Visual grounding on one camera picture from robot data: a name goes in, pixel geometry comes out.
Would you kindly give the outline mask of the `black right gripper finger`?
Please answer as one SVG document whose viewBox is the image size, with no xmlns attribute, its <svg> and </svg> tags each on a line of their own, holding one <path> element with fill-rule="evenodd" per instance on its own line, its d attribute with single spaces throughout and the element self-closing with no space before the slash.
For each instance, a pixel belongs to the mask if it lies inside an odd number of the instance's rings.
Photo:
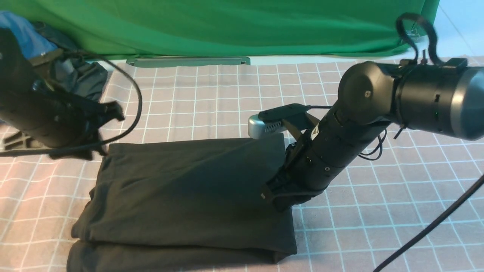
<svg viewBox="0 0 484 272">
<path fill-rule="evenodd" d="M 271 203 L 279 212 L 283 212 L 295 205 L 308 202 L 320 195 L 322 190 L 313 190 L 285 176 L 274 176 L 261 187 L 261 198 Z"/>
</svg>

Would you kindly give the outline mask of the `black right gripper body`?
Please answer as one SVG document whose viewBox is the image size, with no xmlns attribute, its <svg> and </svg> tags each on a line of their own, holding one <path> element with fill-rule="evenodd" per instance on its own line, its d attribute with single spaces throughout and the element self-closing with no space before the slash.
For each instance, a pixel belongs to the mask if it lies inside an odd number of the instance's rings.
<svg viewBox="0 0 484 272">
<path fill-rule="evenodd" d="M 390 125 L 377 117 L 359 123 L 343 110 L 330 110 L 313 129 L 287 148 L 278 174 L 279 193 L 316 193 L 328 187 Z"/>
</svg>

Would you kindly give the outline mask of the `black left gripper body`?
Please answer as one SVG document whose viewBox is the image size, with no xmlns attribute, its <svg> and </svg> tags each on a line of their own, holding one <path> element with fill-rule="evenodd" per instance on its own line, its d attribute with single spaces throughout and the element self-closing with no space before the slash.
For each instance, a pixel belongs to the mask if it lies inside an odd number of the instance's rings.
<svg viewBox="0 0 484 272">
<path fill-rule="evenodd" d="M 1 120 L 17 129 L 6 150 L 61 149 L 97 140 L 108 105 L 35 82 L 32 88 L 1 88 Z"/>
</svg>

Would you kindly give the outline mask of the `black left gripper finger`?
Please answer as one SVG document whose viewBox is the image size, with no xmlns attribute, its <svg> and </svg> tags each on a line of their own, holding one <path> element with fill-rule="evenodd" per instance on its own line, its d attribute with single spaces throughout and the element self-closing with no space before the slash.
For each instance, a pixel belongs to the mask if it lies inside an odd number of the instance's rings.
<svg viewBox="0 0 484 272">
<path fill-rule="evenodd" d="M 116 101 L 100 103 L 98 107 L 99 122 L 110 122 L 113 119 L 121 122 L 126 118 L 123 114 L 123 107 Z"/>
</svg>

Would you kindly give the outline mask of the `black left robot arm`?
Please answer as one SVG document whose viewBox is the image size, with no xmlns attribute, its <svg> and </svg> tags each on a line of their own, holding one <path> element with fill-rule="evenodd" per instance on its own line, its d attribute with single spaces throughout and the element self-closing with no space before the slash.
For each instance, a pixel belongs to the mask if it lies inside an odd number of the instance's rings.
<svg viewBox="0 0 484 272">
<path fill-rule="evenodd" d="M 18 132 L 3 140 L 5 156 L 47 154 L 80 156 L 104 153 L 99 129 L 123 109 L 115 101 L 99 103 L 57 82 L 56 65 L 70 52 L 55 50 L 27 60 L 11 30 L 1 29 L 1 120 Z"/>
</svg>

